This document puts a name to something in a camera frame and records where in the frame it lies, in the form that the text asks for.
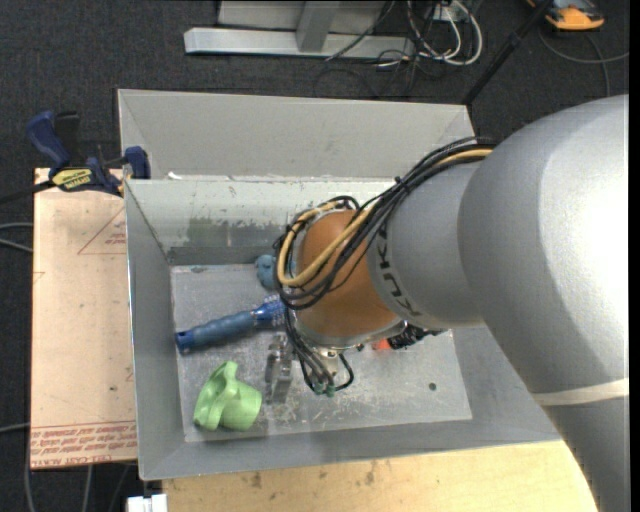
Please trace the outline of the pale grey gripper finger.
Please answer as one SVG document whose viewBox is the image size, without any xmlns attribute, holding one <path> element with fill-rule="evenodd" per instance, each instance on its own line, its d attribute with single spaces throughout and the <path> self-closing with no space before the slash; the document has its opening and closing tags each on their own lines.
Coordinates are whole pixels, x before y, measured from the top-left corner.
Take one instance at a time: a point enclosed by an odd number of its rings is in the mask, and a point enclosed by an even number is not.
<svg viewBox="0 0 640 512">
<path fill-rule="evenodd" d="M 290 370 L 284 373 L 265 372 L 266 401 L 268 404 L 284 404 L 287 400 L 293 376 Z"/>
<path fill-rule="evenodd" d="M 293 347 L 286 334 L 277 334 L 269 345 L 267 368 L 270 372 L 290 372 L 293 362 Z"/>
</svg>

